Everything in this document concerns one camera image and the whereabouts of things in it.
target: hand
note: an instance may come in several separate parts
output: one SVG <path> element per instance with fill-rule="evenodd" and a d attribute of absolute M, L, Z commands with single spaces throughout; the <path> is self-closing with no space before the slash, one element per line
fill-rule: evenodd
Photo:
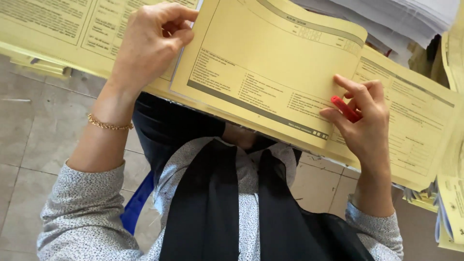
<path fill-rule="evenodd" d="M 109 85 L 135 95 L 160 77 L 178 52 L 193 39 L 188 21 L 198 11 L 178 3 L 143 6 L 129 17 Z"/>
<path fill-rule="evenodd" d="M 321 116 L 338 128 L 348 148 L 358 157 L 363 172 L 389 174 L 389 112 L 382 83 L 374 80 L 359 84 L 338 74 L 334 81 L 347 90 L 345 97 L 351 99 L 348 106 L 363 118 L 352 123 L 334 108 L 322 109 Z"/>

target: red pen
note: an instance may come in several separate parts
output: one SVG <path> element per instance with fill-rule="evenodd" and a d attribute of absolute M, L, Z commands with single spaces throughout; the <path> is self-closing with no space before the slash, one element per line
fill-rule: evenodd
<path fill-rule="evenodd" d="M 352 123 L 359 121 L 362 117 L 359 116 L 354 110 L 352 110 L 348 105 L 338 96 L 334 95 L 330 99 L 339 110 L 342 111 L 342 114 Z"/>

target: tiled floor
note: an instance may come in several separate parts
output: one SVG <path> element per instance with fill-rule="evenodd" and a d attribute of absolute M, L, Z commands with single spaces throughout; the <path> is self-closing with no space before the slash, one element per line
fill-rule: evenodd
<path fill-rule="evenodd" d="M 36 260 L 40 211 L 105 80 L 81 72 L 68 80 L 44 77 L 18 70 L 8 61 L 0 56 L 0 260 Z M 127 201 L 149 171 L 135 130 L 129 132 L 124 158 L 121 194 Z M 303 154 L 291 191 L 308 211 L 343 217 L 347 194 L 354 192 L 358 177 L 352 170 Z M 160 231 L 160 217 L 150 201 L 135 230 L 143 250 Z"/>

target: patterned shirt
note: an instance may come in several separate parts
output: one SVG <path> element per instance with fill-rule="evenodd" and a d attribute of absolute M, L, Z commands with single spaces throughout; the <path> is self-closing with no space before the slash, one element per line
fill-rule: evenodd
<path fill-rule="evenodd" d="M 192 140 L 168 160 L 155 189 L 155 208 L 162 215 L 161 232 L 148 253 L 121 224 L 124 198 L 119 194 L 124 165 L 102 173 L 83 173 L 62 167 L 41 218 L 44 231 L 37 241 L 40 260 L 159 260 L 169 212 L 177 185 L 198 152 L 213 137 Z M 283 143 L 269 148 L 286 166 L 287 184 L 295 179 L 292 149 Z M 260 260 L 258 165 L 262 151 L 237 149 L 238 260 Z M 362 231 L 359 239 L 375 260 L 402 260 L 403 246 L 396 214 L 378 218 L 360 212 L 348 202 L 348 224 Z"/>

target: stack of papers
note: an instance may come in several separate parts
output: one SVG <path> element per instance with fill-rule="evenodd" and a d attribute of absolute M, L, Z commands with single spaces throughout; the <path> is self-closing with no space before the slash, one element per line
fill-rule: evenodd
<path fill-rule="evenodd" d="M 291 0 L 301 7 L 364 27 L 367 42 L 379 52 L 393 50 L 401 64 L 411 56 L 408 44 L 427 48 L 454 22 L 459 0 Z"/>

